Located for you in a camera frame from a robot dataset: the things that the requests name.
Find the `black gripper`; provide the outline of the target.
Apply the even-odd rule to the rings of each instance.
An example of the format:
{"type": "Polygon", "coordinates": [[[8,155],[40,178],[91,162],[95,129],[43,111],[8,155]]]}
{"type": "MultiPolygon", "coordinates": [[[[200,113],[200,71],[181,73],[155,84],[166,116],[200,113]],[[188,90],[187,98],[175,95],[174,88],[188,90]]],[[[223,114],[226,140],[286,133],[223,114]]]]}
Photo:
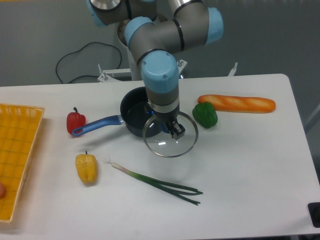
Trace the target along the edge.
{"type": "Polygon", "coordinates": [[[184,136],[186,131],[184,126],[177,121],[178,114],[178,109],[165,113],[153,110],[154,118],[160,123],[165,123],[165,126],[173,139],[180,139],[184,136]]]}

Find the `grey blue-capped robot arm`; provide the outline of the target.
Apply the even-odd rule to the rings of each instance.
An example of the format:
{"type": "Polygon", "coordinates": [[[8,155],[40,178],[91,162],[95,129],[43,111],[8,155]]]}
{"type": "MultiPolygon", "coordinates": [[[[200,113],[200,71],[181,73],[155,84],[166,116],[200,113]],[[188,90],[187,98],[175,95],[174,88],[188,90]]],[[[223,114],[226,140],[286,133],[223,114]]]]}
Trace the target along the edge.
{"type": "Polygon", "coordinates": [[[125,43],[154,116],[174,139],[182,137],[184,129],[177,121],[180,74],[174,54],[219,40],[224,33],[219,10],[201,0],[172,0],[173,18],[158,23],[154,0],[89,0],[86,4],[97,25],[127,22],[125,43]]]}

